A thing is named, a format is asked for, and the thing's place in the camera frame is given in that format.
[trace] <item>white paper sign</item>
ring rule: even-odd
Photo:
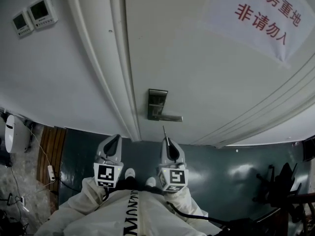
[[[286,62],[311,33],[315,16],[305,0],[209,0],[204,22]]]

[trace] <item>person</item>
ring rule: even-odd
[[[62,204],[35,235],[206,236],[221,231],[206,220],[181,217],[167,204],[172,203],[186,214],[208,216],[192,199],[187,187],[162,194],[154,177],[150,177],[141,190],[131,168],[107,198],[104,188],[95,184],[94,177],[85,178],[81,192]]]

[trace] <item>jacket sleeve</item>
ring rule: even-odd
[[[70,223],[95,211],[102,204],[104,195],[104,188],[95,184],[94,177],[83,179],[81,192],[62,204],[35,236],[63,236],[63,230]]]
[[[195,200],[191,197],[187,187],[184,187],[174,194],[168,193],[164,196],[164,198],[167,202],[172,203],[175,208],[177,208],[182,213],[208,217],[208,213],[201,210]],[[194,227],[196,230],[205,233],[206,235],[216,235],[221,231],[219,227],[211,224],[207,220],[192,219],[182,217],[178,214],[176,215],[186,221],[186,223]]]

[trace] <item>white shoe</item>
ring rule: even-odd
[[[146,185],[151,186],[151,187],[155,187],[157,184],[157,181],[154,177],[149,177],[146,181]]]
[[[126,172],[125,172],[125,179],[127,179],[127,177],[133,177],[133,178],[136,177],[136,172],[134,171],[133,168],[129,168],[129,169],[126,170]]]

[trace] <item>digital display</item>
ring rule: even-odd
[[[40,19],[48,15],[48,11],[44,1],[41,1],[31,7],[31,12],[34,16],[34,19]]]
[[[20,29],[26,25],[24,17],[22,14],[18,15],[15,19],[13,19],[16,29]]]

